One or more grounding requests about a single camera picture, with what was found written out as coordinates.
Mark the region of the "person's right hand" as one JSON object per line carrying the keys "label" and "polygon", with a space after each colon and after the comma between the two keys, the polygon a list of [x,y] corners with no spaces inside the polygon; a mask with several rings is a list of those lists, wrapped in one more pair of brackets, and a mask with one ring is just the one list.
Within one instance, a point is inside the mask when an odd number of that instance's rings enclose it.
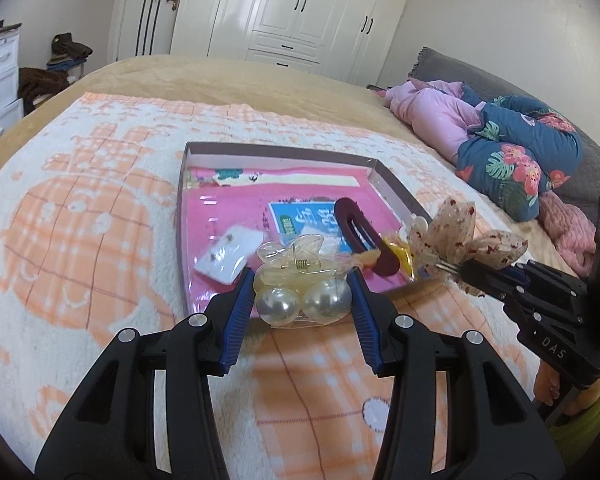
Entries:
{"label": "person's right hand", "polygon": [[[535,399],[552,406],[559,398],[559,373],[545,362],[541,362],[536,374],[533,392]],[[600,398],[600,379],[592,387],[582,390],[566,407],[564,414],[574,416],[593,406]]]}

